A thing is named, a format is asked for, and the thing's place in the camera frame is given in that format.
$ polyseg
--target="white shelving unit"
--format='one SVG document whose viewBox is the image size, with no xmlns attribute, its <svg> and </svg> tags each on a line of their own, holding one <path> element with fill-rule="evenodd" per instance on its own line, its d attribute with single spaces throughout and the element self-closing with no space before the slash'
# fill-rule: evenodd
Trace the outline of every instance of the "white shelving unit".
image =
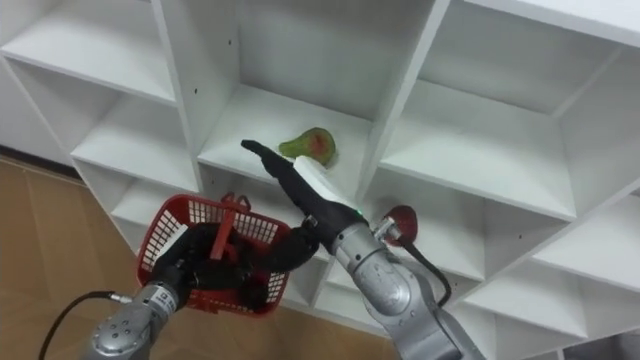
<svg viewBox="0 0 640 360">
<path fill-rule="evenodd" d="M 640 7 L 589 0 L 4 0 L 0 55 L 132 251 L 174 194 L 302 214 L 242 139 L 312 127 L 372 222 L 418 216 L 489 360 L 640 327 Z M 391 248 L 403 261 L 412 261 Z M 433 281 L 434 292 L 442 288 Z M 283 304 L 384 336 L 321 249 Z"/>
</svg>

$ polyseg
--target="red object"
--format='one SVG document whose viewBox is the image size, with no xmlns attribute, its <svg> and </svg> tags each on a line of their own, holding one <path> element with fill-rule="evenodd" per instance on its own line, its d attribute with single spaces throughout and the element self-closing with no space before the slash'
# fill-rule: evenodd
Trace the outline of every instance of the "red object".
<svg viewBox="0 0 640 360">
<path fill-rule="evenodd" d="M 140 284 L 147 282 L 158 252 L 178 227 L 182 224 L 192 226 L 201 222 L 221 223 L 211 251 L 211 258 L 214 259 L 220 259 L 225 251 L 228 251 L 231 259 L 236 256 L 235 253 L 229 253 L 233 247 L 227 246 L 232 227 L 258 251 L 265 251 L 291 231 L 289 226 L 281 221 L 252 213 L 251 204 L 245 196 L 239 196 L 234 200 L 234 194 L 228 193 L 221 202 L 191 195 L 173 196 L 165 201 L 158 211 L 140 247 L 137 274 Z M 193 290 L 187 306 L 214 314 L 222 310 L 251 317 L 265 316 L 275 310 L 280 303 L 289 274 L 254 270 L 251 277 L 256 281 L 269 284 L 267 306 L 259 312 L 242 305 L 237 289 Z"/>
<path fill-rule="evenodd" d="M 418 237 L 418 217 L 411 206 L 395 206 L 384 217 L 392 218 L 396 224 L 398 224 L 400 232 L 402 232 L 410 242 L 414 242 Z M 392 246 L 402 246 L 398 241 L 389 236 L 385 238 L 385 241 Z"/>
</svg>

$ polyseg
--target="white wall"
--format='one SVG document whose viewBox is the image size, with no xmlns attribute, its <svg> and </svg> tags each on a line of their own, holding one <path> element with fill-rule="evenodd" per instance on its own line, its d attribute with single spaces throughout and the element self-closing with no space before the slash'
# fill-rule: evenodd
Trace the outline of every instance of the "white wall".
<svg viewBox="0 0 640 360">
<path fill-rule="evenodd" d="M 0 145 L 71 165 L 4 66 L 0 66 Z"/>
</svg>

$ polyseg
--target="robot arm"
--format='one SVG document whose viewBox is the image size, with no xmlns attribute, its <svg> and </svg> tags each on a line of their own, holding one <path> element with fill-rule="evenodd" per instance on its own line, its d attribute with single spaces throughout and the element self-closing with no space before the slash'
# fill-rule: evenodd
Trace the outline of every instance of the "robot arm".
<svg viewBox="0 0 640 360">
<path fill-rule="evenodd" d="M 426 275 L 403 264 L 382 238 L 393 223 L 372 232 L 357 207 L 310 159 L 294 164 L 255 141 L 242 146 L 260 156 L 269 174 L 306 215 L 303 226 L 346 269 L 371 316 L 390 335 L 403 360 L 484 360 L 460 324 L 438 307 Z M 169 317 L 189 297 L 181 262 L 165 268 L 91 336 L 84 360 L 146 360 Z"/>
<path fill-rule="evenodd" d="M 372 232 L 319 164 L 306 157 L 291 164 L 255 141 L 242 146 L 260 156 L 304 212 L 306 226 L 349 273 L 403 360 L 484 359 L 460 324 L 436 304 L 426 269 L 400 263 L 382 241 L 386 231 Z M 385 228 L 393 230 L 393 224 Z"/>
</svg>

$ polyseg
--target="wooden floor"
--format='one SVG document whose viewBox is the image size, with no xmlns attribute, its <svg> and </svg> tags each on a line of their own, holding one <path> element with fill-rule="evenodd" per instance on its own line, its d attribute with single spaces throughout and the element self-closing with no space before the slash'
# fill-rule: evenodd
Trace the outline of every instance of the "wooden floor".
<svg viewBox="0 0 640 360">
<path fill-rule="evenodd" d="M 136 289 L 135 259 L 91 193 L 77 182 L 0 159 L 0 357 L 37 358 L 58 312 L 90 290 Z M 93 300 L 58 330 L 48 359 L 79 358 L 90 331 L 117 305 Z M 392 345 L 288 309 L 264 320 L 182 310 L 152 359 L 395 359 Z"/>
</svg>

